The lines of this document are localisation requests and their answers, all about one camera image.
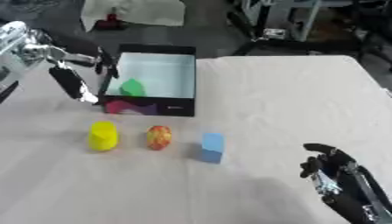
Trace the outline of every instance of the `blue block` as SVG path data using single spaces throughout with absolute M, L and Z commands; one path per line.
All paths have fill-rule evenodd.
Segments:
M 201 144 L 201 160 L 213 164 L 220 163 L 223 154 L 223 146 L 223 135 L 219 133 L 204 134 Z

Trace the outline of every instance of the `robotic arm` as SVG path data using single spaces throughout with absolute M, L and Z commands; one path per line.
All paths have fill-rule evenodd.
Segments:
M 323 202 L 354 224 L 392 223 L 392 205 L 372 174 L 342 150 L 307 143 L 320 152 L 301 164 L 301 178 L 310 177 Z
M 118 78 L 116 65 L 108 53 L 94 45 L 93 56 L 70 52 L 40 30 L 30 29 L 23 22 L 11 22 L 0 27 L 0 103 L 17 88 L 19 81 L 44 60 L 53 64 L 50 75 L 72 98 L 81 102 L 101 103 L 88 90 L 85 81 L 66 62 L 84 67 L 95 67 L 101 74 L 106 67 L 108 75 Z

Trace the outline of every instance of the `green block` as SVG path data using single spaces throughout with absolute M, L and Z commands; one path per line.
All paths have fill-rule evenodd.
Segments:
M 135 79 L 125 81 L 120 86 L 120 93 L 128 96 L 145 96 L 143 84 Z

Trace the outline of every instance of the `cardboard box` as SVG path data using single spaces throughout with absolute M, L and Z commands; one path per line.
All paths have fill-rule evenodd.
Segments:
M 121 45 L 120 78 L 102 83 L 107 113 L 194 116 L 196 49 L 173 45 Z

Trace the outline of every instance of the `table surface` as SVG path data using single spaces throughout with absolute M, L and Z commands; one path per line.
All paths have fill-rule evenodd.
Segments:
M 346 223 L 299 177 L 304 143 L 340 147 L 392 192 L 392 101 L 354 59 L 200 59 L 194 118 L 103 114 L 47 68 L 0 107 L 2 224 Z M 88 149 L 100 120 L 117 125 L 116 150 Z M 171 127 L 167 149 L 146 149 L 151 125 Z M 224 135 L 221 164 L 196 159 L 205 132 Z

